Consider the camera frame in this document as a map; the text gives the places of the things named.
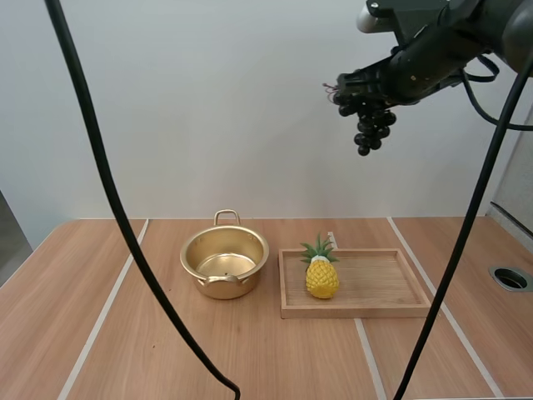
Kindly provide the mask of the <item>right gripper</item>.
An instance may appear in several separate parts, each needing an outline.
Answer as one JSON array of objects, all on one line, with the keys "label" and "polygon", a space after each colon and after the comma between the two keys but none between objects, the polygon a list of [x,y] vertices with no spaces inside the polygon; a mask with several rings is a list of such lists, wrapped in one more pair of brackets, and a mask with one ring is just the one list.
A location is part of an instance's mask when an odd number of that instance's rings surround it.
[{"label": "right gripper", "polygon": [[[337,77],[335,104],[411,105],[441,89],[444,81],[483,53],[498,53],[501,39],[467,26],[425,25],[407,39],[389,27],[399,49],[388,62],[375,62]],[[380,84],[386,71],[386,94]]]}]

